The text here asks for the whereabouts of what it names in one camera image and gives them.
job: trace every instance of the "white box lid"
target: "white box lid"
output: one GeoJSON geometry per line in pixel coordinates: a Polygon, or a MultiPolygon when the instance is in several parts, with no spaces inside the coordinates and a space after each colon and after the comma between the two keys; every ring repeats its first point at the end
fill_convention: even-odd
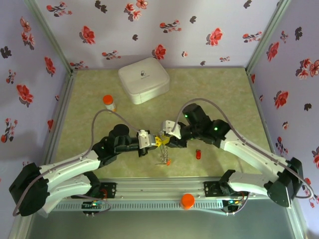
{"type": "Polygon", "coordinates": [[[119,70],[119,77],[131,95],[140,94],[169,83],[168,73],[153,57],[122,67],[119,70]]]}

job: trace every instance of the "cable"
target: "cable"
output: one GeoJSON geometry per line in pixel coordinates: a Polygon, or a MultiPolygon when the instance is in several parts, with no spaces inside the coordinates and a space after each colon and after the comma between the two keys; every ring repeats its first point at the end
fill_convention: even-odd
{"type": "Polygon", "coordinates": [[[27,188],[24,190],[24,192],[22,193],[18,203],[16,204],[15,208],[14,208],[14,211],[13,211],[13,216],[16,217],[17,215],[20,214],[20,212],[17,213],[22,201],[24,200],[26,194],[28,193],[29,189],[33,186],[33,184],[36,183],[36,181],[38,181],[40,178],[42,178],[43,176],[45,176],[46,174],[49,173],[49,171],[53,171],[53,170],[56,170],[58,168],[61,168],[65,165],[69,165],[69,164],[72,164],[72,163],[75,163],[77,162],[78,160],[81,160],[81,158],[84,158],[86,157],[92,150],[92,147],[93,147],[93,144],[94,144],[94,123],[95,123],[95,120],[96,120],[96,117],[101,113],[101,112],[111,112],[113,114],[115,114],[117,117],[119,117],[128,127],[130,127],[131,129],[133,129],[134,131],[136,132],[139,132],[139,130],[137,128],[135,128],[134,126],[132,126],[130,123],[128,123],[122,116],[120,116],[118,113],[116,112],[113,112],[113,111],[110,111],[110,110],[107,110],[107,109],[104,109],[104,110],[100,110],[98,111],[94,117],[93,117],[93,120],[92,120],[92,124],[91,124],[91,145],[88,149],[88,151],[86,151],[85,154],[83,154],[80,158],[77,158],[77,159],[74,159],[72,161],[69,161],[69,162],[65,162],[65,163],[61,163],[60,165],[57,165],[53,168],[50,168],[50,170],[47,170],[45,171],[44,173],[40,174],[39,176],[37,176],[35,179],[33,179],[31,181],[31,183],[27,186],[27,188]]]}
{"type": "Polygon", "coordinates": [[[235,135],[247,146],[249,146],[250,148],[252,148],[253,150],[257,151],[258,153],[260,153],[261,155],[267,157],[268,159],[270,159],[271,161],[273,161],[274,163],[280,165],[281,167],[287,169],[292,175],[294,175],[295,177],[297,177],[300,181],[302,181],[302,183],[309,189],[310,194],[308,196],[296,196],[296,198],[301,198],[301,199],[309,199],[312,198],[315,193],[313,188],[298,174],[296,173],[294,170],[290,169],[289,167],[287,167],[286,165],[282,164],[281,162],[279,162],[278,160],[274,159],[273,157],[269,156],[268,154],[266,154],[265,152],[261,151],[260,149],[256,148],[255,146],[253,146],[252,144],[250,144],[249,142],[246,142],[245,139],[243,139],[243,137],[237,132],[237,130],[235,130],[234,126],[231,124],[230,120],[228,119],[227,115],[224,113],[224,111],[214,102],[204,99],[204,98],[195,98],[193,100],[190,100],[188,102],[186,102],[179,110],[174,127],[172,129],[172,131],[174,132],[178,120],[182,114],[182,111],[184,110],[184,108],[186,106],[188,106],[190,103],[195,102],[195,101],[205,101],[210,103],[211,105],[213,105],[216,109],[218,109],[218,111],[223,115],[223,117],[225,118],[225,120],[227,121],[227,123],[229,124],[230,128],[233,130],[233,132],[235,133],[235,135]]]}
{"type": "Polygon", "coordinates": [[[238,208],[238,210],[236,210],[236,211],[234,211],[234,212],[231,212],[231,213],[225,211],[224,209],[222,209],[221,211],[222,211],[226,216],[228,216],[229,214],[235,215],[235,214],[239,213],[239,212],[244,208],[244,206],[246,205],[246,203],[247,203],[247,201],[248,201],[248,197],[249,197],[249,193],[248,193],[248,195],[247,195],[247,197],[246,197],[246,200],[244,201],[244,203],[242,204],[242,206],[241,206],[240,208],[238,208]]]}

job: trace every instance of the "orange cap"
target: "orange cap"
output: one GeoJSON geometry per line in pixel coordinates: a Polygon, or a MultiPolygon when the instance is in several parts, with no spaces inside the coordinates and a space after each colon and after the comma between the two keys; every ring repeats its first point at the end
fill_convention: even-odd
{"type": "Polygon", "coordinates": [[[195,198],[193,195],[187,193],[184,194],[183,197],[181,198],[181,206],[185,209],[188,210],[192,208],[195,204],[195,198]]]}
{"type": "Polygon", "coordinates": [[[106,105],[110,105],[111,103],[113,103],[113,97],[110,95],[106,95],[103,97],[103,103],[106,105]]]}

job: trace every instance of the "white plastic box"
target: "white plastic box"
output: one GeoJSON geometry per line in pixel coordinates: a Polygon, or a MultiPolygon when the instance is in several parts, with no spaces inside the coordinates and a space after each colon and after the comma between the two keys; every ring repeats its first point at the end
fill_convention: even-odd
{"type": "Polygon", "coordinates": [[[153,57],[122,67],[119,77],[125,92],[135,105],[169,91],[169,75],[153,57]]]}

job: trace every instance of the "yellow object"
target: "yellow object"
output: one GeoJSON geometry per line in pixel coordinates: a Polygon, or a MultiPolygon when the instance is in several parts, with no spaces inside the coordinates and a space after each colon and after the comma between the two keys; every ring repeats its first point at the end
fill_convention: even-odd
{"type": "Polygon", "coordinates": [[[160,139],[159,137],[157,137],[157,136],[155,136],[155,142],[156,142],[156,146],[157,146],[157,147],[160,147],[161,144],[162,144],[161,139],[160,139]]]}
{"type": "Polygon", "coordinates": [[[161,143],[162,143],[163,145],[168,144],[168,143],[169,143],[169,137],[163,136],[163,140],[161,141],[161,143]]]}

